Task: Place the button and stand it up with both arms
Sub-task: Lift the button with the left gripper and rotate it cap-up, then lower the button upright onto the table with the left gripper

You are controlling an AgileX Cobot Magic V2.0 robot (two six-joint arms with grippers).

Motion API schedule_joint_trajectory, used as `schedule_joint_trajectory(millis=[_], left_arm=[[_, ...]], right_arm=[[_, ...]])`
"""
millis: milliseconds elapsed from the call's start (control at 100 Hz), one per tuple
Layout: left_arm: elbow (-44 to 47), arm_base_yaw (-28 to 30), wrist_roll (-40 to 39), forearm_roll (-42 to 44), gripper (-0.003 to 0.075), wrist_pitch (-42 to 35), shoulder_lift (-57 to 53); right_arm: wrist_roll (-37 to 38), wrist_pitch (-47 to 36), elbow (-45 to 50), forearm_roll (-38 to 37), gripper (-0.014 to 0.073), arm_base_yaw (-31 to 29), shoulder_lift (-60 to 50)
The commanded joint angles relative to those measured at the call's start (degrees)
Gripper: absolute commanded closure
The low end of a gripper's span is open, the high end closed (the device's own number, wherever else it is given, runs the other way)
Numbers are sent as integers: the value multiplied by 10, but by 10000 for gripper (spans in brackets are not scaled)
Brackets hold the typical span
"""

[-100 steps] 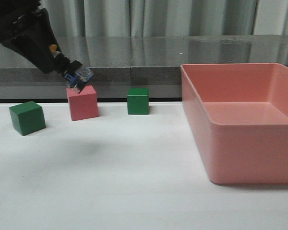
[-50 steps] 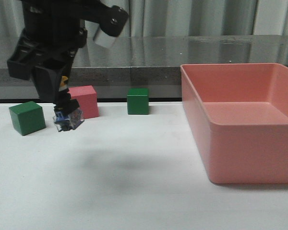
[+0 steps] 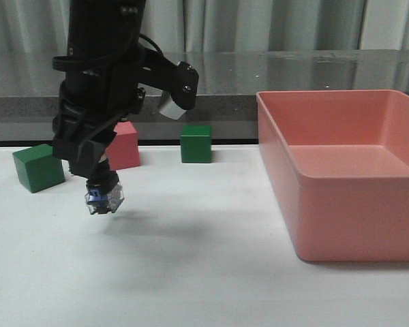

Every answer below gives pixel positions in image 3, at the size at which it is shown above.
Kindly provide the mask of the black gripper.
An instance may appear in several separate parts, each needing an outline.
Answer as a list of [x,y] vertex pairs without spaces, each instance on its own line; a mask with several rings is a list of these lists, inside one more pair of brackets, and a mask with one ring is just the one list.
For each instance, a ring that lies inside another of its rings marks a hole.
[[[53,120],[55,157],[68,160],[72,175],[91,181],[115,180],[106,148],[117,122],[142,108],[145,90],[123,67],[66,72]],[[89,162],[92,167],[89,174]]]

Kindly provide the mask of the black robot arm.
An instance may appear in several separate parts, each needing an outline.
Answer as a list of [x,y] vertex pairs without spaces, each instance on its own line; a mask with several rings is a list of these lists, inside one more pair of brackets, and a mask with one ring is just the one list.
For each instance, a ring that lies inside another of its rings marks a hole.
[[53,121],[53,154],[72,174],[90,178],[121,117],[137,110],[142,58],[138,39],[144,1],[71,1],[67,54],[52,66],[65,72]]

